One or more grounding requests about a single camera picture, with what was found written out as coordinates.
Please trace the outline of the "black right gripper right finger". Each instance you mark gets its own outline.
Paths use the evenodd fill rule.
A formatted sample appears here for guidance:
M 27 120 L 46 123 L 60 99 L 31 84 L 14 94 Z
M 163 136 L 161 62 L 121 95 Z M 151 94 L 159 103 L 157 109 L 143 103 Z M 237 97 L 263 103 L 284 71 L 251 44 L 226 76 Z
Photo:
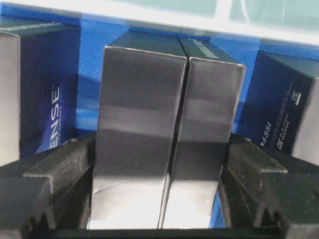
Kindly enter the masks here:
M 319 236 L 319 168 L 230 137 L 219 198 L 227 228 L 278 228 L 286 239 Z

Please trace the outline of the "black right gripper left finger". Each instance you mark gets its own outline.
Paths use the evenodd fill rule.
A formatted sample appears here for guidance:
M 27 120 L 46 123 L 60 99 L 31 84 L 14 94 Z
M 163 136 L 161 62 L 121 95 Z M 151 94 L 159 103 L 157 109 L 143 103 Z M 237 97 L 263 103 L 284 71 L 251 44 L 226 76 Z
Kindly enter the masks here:
M 0 168 L 0 237 L 84 229 L 90 212 L 95 133 Z

